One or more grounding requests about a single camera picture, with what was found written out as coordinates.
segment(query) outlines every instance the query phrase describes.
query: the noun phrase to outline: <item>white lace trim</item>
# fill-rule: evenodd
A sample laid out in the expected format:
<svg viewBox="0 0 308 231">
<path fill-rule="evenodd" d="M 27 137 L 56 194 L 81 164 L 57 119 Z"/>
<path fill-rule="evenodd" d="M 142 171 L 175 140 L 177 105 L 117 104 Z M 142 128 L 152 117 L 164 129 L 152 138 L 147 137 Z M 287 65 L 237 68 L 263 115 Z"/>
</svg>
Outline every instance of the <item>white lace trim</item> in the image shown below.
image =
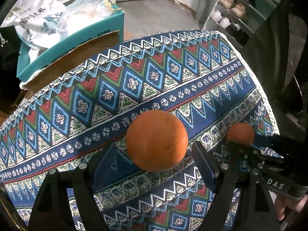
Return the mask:
<svg viewBox="0 0 308 231">
<path fill-rule="evenodd" d="M 269 101 L 267 99 L 267 96 L 258 80 L 258 78 L 256 77 L 256 75 L 252 72 L 251 68 L 248 66 L 248 64 L 246 63 L 246 61 L 243 59 L 243 57 L 241 56 L 240 52 L 238 52 L 235 47 L 231 44 L 231 42 L 227 39 L 227 37 L 220 33 L 219 31 L 215 31 L 216 33 L 220 34 L 221 37 L 223 37 L 227 42 L 228 44 L 231 46 L 232 50 L 235 52 L 236 56 L 238 57 L 238 59 L 240 59 L 241 63 L 244 65 L 244 67 L 246 68 L 247 72 L 249 73 L 251 79 L 253 80 L 253 82 L 255 83 L 258 91 L 260 92 L 261 96 L 262 96 L 262 99 L 263 99 L 263 102 L 264 102 L 264 105 L 265 105 L 265 108 L 266 108 L 266 111 L 267 111 L 267 114 L 269 115 L 270 117 L 270 120 L 272 122 L 272 126 L 273 126 L 273 132 L 275 134 L 278 134 L 279 135 L 279 129 L 278 129 L 278 125 L 276 123 L 276 119 L 275 119 L 275 116 L 273 114 L 273 111 L 272 111 L 272 107 L 270 106 L 269 104 Z"/>
</svg>

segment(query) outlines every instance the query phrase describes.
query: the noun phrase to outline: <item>small orange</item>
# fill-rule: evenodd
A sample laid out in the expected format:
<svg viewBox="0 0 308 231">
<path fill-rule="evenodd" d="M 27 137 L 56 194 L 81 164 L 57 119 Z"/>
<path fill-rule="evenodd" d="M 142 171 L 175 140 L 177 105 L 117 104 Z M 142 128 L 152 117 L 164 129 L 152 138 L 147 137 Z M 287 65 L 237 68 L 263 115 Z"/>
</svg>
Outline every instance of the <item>small orange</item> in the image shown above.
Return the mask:
<svg viewBox="0 0 308 231">
<path fill-rule="evenodd" d="M 254 130 L 247 123 L 237 122 L 229 128 L 226 138 L 227 141 L 232 140 L 246 146 L 251 146 L 254 142 Z"/>
<path fill-rule="evenodd" d="M 126 134 L 131 160 L 149 172 L 161 172 L 179 164 L 185 156 L 188 135 L 183 123 L 171 113 L 149 110 L 135 118 Z"/>
</svg>

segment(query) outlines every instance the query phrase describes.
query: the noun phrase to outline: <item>tablecloth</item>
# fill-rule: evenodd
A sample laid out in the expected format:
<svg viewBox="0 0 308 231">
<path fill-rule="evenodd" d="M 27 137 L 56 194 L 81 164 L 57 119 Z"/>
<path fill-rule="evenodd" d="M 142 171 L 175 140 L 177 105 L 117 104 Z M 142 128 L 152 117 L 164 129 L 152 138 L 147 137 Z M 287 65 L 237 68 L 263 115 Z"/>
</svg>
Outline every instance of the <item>tablecloth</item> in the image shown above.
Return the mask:
<svg viewBox="0 0 308 231">
<path fill-rule="evenodd" d="M 178 117 L 189 137 L 184 159 L 162 173 L 139 169 L 125 150 L 129 124 L 156 109 Z M 204 30 L 160 33 L 103 50 L 19 107 L 0 128 L 0 174 L 27 223 L 49 169 L 75 169 L 115 142 L 111 172 L 104 184 L 93 185 L 110 228 L 191 231 L 214 197 L 191 145 L 199 140 L 221 162 L 248 171 L 247 161 L 231 160 L 224 146 L 227 129 L 239 121 L 259 134 L 279 133 L 260 83 L 226 37 Z M 239 195 L 235 190 L 224 230 L 232 226 Z M 73 190 L 68 197 L 76 228 L 83 230 Z"/>
</svg>

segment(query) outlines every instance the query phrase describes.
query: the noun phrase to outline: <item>screw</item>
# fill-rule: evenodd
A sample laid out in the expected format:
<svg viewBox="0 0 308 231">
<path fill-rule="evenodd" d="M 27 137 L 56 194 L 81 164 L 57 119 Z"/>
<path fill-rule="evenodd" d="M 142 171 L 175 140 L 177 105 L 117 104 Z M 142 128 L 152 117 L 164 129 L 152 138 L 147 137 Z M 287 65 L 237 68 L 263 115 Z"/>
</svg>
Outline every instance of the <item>screw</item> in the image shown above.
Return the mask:
<svg viewBox="0 0 308 231">
<path fill-rule="evenodd" d="M 252 171 L 255 175 L 257 175 L 257 174 L 259 173 L 259 170 L 256 169 L 256 168 L 253 168 L 251 171 Z"/>
<path fill-rule="evenodd" d="M 85 169 L 87 167 L 87 164 L 86 163 L 81 163 L 80 165 L 79 165 L 79 168 L 80 169 Z"/>
<path fill-rule="evenodd" d="M 222 169 L 228 169 L 228 168 L 229 168 L 229 165 L 226 164 L 226 163 L 222 163 L 222 164 L 220 165 L 220 167 L 221 167 Z"/>
<path fill-rule="evenodd" d="M 49 170 L 49 174 L 50 174 L 50 175 L 53 175 L 55 172 L 56 172 L 56 169 L 55 169 L 55 168 L 52 168 L 52 169 Z"/>
</svg>

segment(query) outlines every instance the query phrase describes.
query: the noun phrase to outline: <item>brown shoe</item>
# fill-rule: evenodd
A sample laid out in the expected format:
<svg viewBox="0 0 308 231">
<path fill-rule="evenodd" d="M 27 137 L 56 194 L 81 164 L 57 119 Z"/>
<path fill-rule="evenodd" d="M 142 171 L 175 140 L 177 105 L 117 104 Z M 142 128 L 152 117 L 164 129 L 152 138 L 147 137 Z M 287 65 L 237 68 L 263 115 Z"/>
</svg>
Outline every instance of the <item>brown shoe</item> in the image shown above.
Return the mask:
<svg viewBox="0 0 308 231">
<path fill-rule="evenodd" d="M 233 4 L 233 0 L 220 0 L 219 1 L 221 4 L 222 4 L 222 6 L 224 6 L 226 9 L 231 9 L 231 7 L 232 7 L 232 4 Z"/>
<path fill-rule="evenodd" d="M 245 15 L 245 6 L 241 3 L 238 3 L 234 8 L 231 9 L 231 12 L 233 12 L 233 14 L 235 14 L 238 18 L 243 18 Z"/>
</svg>

